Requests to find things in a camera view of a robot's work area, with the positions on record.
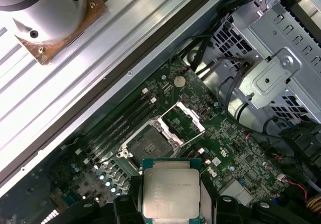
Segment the black cable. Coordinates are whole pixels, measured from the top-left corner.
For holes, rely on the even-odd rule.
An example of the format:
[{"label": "black cable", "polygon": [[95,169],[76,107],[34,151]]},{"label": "black cable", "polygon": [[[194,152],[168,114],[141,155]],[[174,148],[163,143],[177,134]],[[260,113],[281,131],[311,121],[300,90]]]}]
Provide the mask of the black cable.
[{"label": "black cable", "polygon": [[243,113],[243,111],[249,106],[249,103],[246,102],[245,104],[242,105],[242,107],[240,108],[239,112],[237,113],[237,117],[236,117],[236,120],[238,122],[240,122],[240,118],[241,118],[241,115]]},{"label": "black cable", "polygon": [[204,57],[205,51],[207,49],[208,43],[211,40],[211,37],[221,26],[222,18],[227,14],[235,10],[236,8],[250,2],[252,0],[222,0],[222,2],[217,7],[217,15],[213,18],[212,23],[208,26],[208,28],[202,33],[202,35],[210,35],[205,37],[204,39],[195,39],[193,40],[185,49],[183,49],[179,55],[181,58],[184,58],[188,52],[190,52],[194,47],[200,44],[196,56],[191,63],[191,69],[196,71],[198,66],[201,64],[202,59]]},{"label": "black cable", "polygon": [[230,79],[234,79],[234,77],[228,77],[226,78],[220,85],[219,87],[217,88],[217,91],[216,91],[216,99],[217,99],[217,102],[219,103],[219,106],[222,107],[222,103],[220,101],[220,91],[221,91],[221,88],[230,80]]},{"label": "black cable", "polygon": [[264,137],[270,137],[270,138],[275,138],[275,139],[279,139],[279,140],[283,140],[283,138],[280,138],[278,136],[273,136],[273,135],[268,135],[268,134],[265,134],[265,133],[260,133],[256,130],[253,130],[241,123],[239,123],[228,111],[228,108],[229,108],[229,104],[230,104],[230,101],[231,101],[231,97],[232,97],[232,94],[233,94],[233,91],[234,89],[236,88],[236,86],[238,84],[240,84],[241,80],[242,80],[242,77],[243,75],[245,74],[245,72],[247,71],[247,66],[245,64],[241,65],[238,73],[236,74],[232,84],[230,85],[229,87],[229,90],[226,94],[226,98],[225,98],[225,115],[227,117],[227,119],[232,122],[233,124],[237,125],[238,127],[246,130],[247,132],[249,133],[252,133],[252,134],[259,134],[261,136],[264,136]]},{"label": "black cable", "polygon": [[315,191],[321,193],[321,188],[320,188],[317,184],[315,184],[313,180],[311,180],[311,178],[308,176],[308,174],[306,173],[306,171],[303,169],[303,167],[302,167],[302,162],[301,162],[301,160],[300,160],[297,152],[295,152],[294,158],[295,158],[296,167],[303,173],[306,182],[307,182]]},{"label": "black cable", "polygon": [[201,75],[202,73],[204,73],[206,70],[210,69],[210,68],[211,68],[212,66],[214,66],[214,65],[215,65],[215,62],[212,61],[212,62],[210,62],[208,65],[206,65],[204,68],[202,68],[200,71],[196,72],[195,74],[196,74],[197,76],[199,76],[199,75]]},{"label": "black cable", "polygon": [[204,38],[204,37],[209,37],[211,35],[200,35],[200,36],[191,36],[191,37],[186,37],[185,39],[183,39],[174,49],[174,51],[172,52],[170,59],[169,59],[169,64],[172,64],[173,61],[173,57],[176,55],[176,52],[184,45],[184,43],[186,43],[188,40],[190,39],[197,39],[197,38]]}]

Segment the green circuit board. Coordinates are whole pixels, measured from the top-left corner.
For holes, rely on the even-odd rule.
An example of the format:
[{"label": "green circuit board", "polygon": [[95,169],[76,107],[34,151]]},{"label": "green circuit board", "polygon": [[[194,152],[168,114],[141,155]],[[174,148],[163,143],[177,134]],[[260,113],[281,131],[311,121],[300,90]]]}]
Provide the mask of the green circuit board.
[{"label": "green circuit board", "polygon": [[[146,123],[151,119],[157,120],[177,102],[198,115],[205,131],[189,144],[175,149],[161,132]],[[171,65],[167,63],[81,138],[83,158],[90,159],[91,163],[103,163],[103,160],[110,159],[128,161],[131,164],[122,172],[129,178],[133,173],[138,173],[139,162],[149,154],[148,157],[153,158],[199,157],[198,150],[201,150],[204,151],[202,158],[206,158],[203,159],[201,173],[211,175],[218,191],[223,191],[235,180],[251,196],[247,205],[260,199],[277,197],[286,187],[276,180],[278,171],[269,170],[264,159],[253,155],[252,151],[260,156],[263,151],[253,140],[250,141],[252,150],[247,148],[245,133],[226,119],[222,110],[215,107],[215,102],[214,95],[182,60],[175,60]],[[202,133],[192,118],[177,106],[166,113],[162,120],[183,143]],[[158,148],[151,140],[162,146],[157,155],[151,154]],[[126,141],[133,157],[119,159],[115,154]],[[96,173],[92,168],[88,169],[91,169],[93,176],[98,176],[105,167],[99,167]]]}]

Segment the capacitor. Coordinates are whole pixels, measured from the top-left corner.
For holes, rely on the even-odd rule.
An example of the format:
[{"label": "capacitor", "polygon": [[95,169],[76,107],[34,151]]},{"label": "capacitor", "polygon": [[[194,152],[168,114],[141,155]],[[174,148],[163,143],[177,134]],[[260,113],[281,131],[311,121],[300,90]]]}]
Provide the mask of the capacitor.
[{"label": "capacitor", "polygon": [[83,196],[82,196],[82,199],[85,200],[88,196],[89,196],[89,192],[85,193]]},{"label": "capacitor", "polygon": [[101,175],[99,176],[100,180],[103,180],[106,176],[106,172],[102,172]]},{"label": "capacitor", "polygon": [[115,193],[115,195],[121,195],[121,193],[122,193],[122,190],[118,190],[118,191]]},{"label": "capacitor", "polygon": [[102,196],[102,194],[98,194],[98,195],[96,195],[96,197],[95,197],[95,201],[99,202],[99,201],[100,201],[101,196]]},{"label": "capacitor", "polygon": [[114,192],[116,191],[116,189],[117,189],[117,185],[113,185],[113,186],[110,188],[110,191],[114,193]]},{"label": "capacitor", "polygon": [[234,166],[229,166],[229,171],[234,172],[235,171],[235,167]]},{"label": "capacitor", "polygon": [[110,186],[111,185],[112,180],[109,178],[108,180],[106,180],[105,182],[105,186]]}]

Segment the integrated circuit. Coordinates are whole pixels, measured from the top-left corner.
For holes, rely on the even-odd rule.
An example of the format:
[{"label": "integrated circuit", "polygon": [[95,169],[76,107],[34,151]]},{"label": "integrated circuit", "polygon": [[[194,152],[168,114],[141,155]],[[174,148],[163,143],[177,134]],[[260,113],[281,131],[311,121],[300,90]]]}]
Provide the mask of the integrated circuit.
[{"label": "integrated circuit", "polygon": [[235,130],[233,129],[233,127],[229,127],[227,130],[226,130],[226,133],[231,136],[235,133]]},{"label": "integrated circuit", "polygon": [[245,160],[247,161],[247,163],[251,163],[254,160],[254,157],[252,155],[248,155],[245,157]]}]

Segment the cable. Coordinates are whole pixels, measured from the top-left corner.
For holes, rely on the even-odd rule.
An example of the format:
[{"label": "cable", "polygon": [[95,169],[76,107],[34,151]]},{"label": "cable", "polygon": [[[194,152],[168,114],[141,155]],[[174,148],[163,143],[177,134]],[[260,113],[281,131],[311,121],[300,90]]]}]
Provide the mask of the cable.
[{"label": "cable", "polygon": [[220,91],[221,91],[221,88],[230,80],[230,79],[234,79],[234,77],[228,77],[226,78],[217,88],[217,91],[216,91],[216,99],[217,99],[217,102],[219,103],[219,106],[222,107],[222,103],[220,101]]},{"label": "cable", "polygon": [[202,68],[200,71],[198,71],[198,72],[196,72],[195,74],[197,75],[197,76],[199,76],[199,75],[201,75],[202,73],[204,73],[207,69],[210,69],[212,66],[214,66],[215,65],[215,62],[214,61],[212,61],[212,62],[210,62],[208,65],[206,65],[204,68]]},{"label": "cable", "polygon": [[243,113],[243,111],[249,106],[249,103],[246,102],[245,104],[242,105],[242,107],[240,108],[239,112],[237,113],[237,117],[236,117],[236,120],[238,122],[240,122],[240,118],[241,118],[241,115]]},{"label": "cable", "polygon": [[200,35],[200,36],[192,36],[192,37],[186,37],[183,39],[174,49],[172,52],[170,59],[169,59],[169,64],[172,64],[173,57],[175,56],[176,52],[190,39],[197,39],[197,38],[204,38],[204,37],[210,37],[211,35]]},{"label": "cable", "polygon": [[[236,8],[245,5],[253,0],[222,0],[222,2],[217,7],[218,14],[214,17],[212,20],[212,23],[210,24],[210,27],[207,28],[207,30],[204,32],[205,34],[213,35],[221,26],[222,22],[221,19],[227,15],[228,13],[231,13]],[[191,63],[191,69],[195,71],[198,66],[201,64],[202,59],[204,57],[205,51],[207,49],[207,45],[210,41],[212,36],[207,37],[203,40],[201,40],[201,45],[198,48],[197,54]]]},{"label": "cable", "polygon": [[233,94],[233,91],[235,89],[235,87],[241,82],[242,80],[242,77],[243,75],[245,74],[245,72],[247,71],[247,66],[246,64],[243,64],[241,65],[238,73],[236,74],[232,84],[230,85],[230,88],[226,94],[226,97],[225,97],[225,115],[227,117],[227,119],[234,123],[235,125],[237,125],[238,127],[240,128],[243,128],[244,130],[246,130],[247,132],[249,133],[252,133],[252,134],[259,134],[261,136],[264,136],[264,137],[271,137],[271,138],[275,138],[275,139],[279,139],[279,140],[284,140],[283,138],[280,138],[278,136],[273,136],[273,135],[268,135],[268,134],[265,134],[265,133],[260,133],[256,130],[253,130],[247,126],[244,126],[243,124],[239,123],[228,111],[228,108],[229,108],[229,104],[230,104],[230,101],[231,101],[231,97],[232,97],[232,94]]},{"label": "cable", "polygon": [[295,185],[295,186],[299,187],[301,190],[303,190],[304,191],[304,198],[305,198],[305,200],[307,200],[307,191],[301,184],[294,183],[290,180],[287,180],[287,183],[289,183],[290,185]]},{"label": "cable", "polygon": [[317,191],[318,193],[321,193],[321,188],[320,188],[317,184],[315,184],[315,183],[313,182],[313,180],[311,180],[311,178],[308,176],[308,174],[306,173],[306,171],[303,169],[303,167],[302,167],[302,162],[301,162],[301,160],[300,160],[297,152],[294,153],[294,159],[295,159],[296,167],[303,173],[306,182],[307,182],[315,191]]}]

